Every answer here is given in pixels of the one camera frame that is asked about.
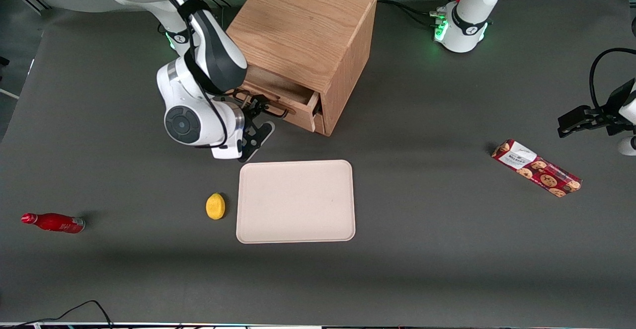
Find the wooden cabinet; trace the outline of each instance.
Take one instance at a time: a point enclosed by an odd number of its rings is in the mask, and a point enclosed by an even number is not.
[[[247,59],[241,89],[330,136],[369,59],[377,0],[247,0],[227,30]]]

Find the open drawer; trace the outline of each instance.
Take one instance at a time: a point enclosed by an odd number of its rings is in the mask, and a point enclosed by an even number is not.
[[[284,119],[289,123],[310,132],[317,128],[318,132],[324,132],[322,114],[318,112],[320,93],[254,66],[247,67],[247,76],[240,88],[254,95],[262,94],[274,107],[286,109],[288,114]]]

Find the cookie package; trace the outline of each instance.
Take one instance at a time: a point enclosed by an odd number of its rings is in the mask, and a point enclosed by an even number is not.
[[[556,197],[566,196],[581,188],[579,177],[539,157],[513,139],[501,144],[492,157]]]

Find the plastic tray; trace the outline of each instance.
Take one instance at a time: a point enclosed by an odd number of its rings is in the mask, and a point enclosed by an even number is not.
[[[348,241],[356,233],[347,161],[246,164],[238,187],[242,243]]]

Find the yellow lemon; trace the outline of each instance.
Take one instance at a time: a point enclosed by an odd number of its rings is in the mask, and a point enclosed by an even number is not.
[[[205,212],[213,220],[219,220],[225,214],[225,200],[221,194],[214,193],[205,202]]]

